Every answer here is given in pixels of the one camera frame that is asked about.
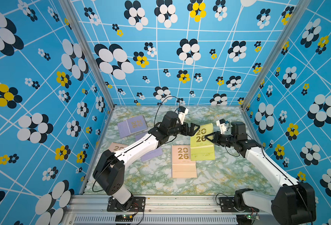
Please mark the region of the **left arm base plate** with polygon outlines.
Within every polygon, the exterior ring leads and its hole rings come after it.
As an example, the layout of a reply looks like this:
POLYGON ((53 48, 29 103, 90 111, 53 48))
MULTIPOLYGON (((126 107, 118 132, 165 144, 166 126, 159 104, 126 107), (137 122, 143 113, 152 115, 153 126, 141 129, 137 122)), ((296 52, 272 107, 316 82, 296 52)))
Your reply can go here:
POLYGON ((124 204, 121 204, 114 197, 108 198, 108 212, 144 212, 145 209, 145 197, 132 196, 124 204))

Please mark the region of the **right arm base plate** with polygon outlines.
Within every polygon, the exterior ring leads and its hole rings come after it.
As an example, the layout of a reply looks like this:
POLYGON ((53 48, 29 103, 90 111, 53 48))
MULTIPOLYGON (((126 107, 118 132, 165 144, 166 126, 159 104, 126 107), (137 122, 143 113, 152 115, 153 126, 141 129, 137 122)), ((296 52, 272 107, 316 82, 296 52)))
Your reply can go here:
POLYGON ((252 207, 243 207, 241 209, 237 209, 235 207, 233 197, 225 197, 225 196, 218 197, 217 203, 220 205, 221 212, 234 212, 234 213, 245 213, 245 214, 260 212, 260 210, 252 207))

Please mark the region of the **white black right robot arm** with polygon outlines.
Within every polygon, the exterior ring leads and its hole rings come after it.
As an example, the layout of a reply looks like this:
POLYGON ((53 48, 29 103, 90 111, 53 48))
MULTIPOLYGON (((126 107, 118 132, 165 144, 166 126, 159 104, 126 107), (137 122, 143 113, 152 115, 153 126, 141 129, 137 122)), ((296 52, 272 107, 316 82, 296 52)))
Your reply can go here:
POLYGON ((217 121, 219 131, 205 135, 205 139, 224 148, 233 147, 240 156, 254 165, 273 187, 276 195, 268 196, 251 188, 237 190, 234 207, 238 211, 255 208, 272 215, 281 225, 301 225, 316 220, 313 187, 285 172, 251 139, 242 122, 217 121))

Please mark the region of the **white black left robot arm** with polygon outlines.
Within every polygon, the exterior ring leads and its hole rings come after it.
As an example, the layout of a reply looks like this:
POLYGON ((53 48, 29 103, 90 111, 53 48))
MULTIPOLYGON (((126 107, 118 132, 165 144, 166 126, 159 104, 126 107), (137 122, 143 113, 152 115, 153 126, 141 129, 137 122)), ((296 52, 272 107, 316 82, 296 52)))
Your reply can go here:
POLYGON ((182 106, 178 112, 168 111, 163 120, 156 123, 138 141, 121 150, 106 150, 102 153, 93 172, 93 178, 102 190, 120 205, 121 211, 128 211, 135 206, 134 195, 124 185, 126 169, 143 155, 168 143, 171 136, 194 136, 200 126, 184 122, 187 114, 188 109, 182 106))

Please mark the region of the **green calendar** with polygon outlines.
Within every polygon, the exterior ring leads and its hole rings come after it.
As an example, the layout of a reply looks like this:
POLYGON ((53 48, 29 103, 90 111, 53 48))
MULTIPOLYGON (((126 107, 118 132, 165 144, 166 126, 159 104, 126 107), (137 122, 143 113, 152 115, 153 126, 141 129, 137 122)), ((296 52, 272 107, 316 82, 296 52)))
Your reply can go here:
POLYGON ((214 144, 206 139, 206 135, 213 133, 213 124, 201 125, 194 136, 190 138, 191 160, 215 160, 214 144))

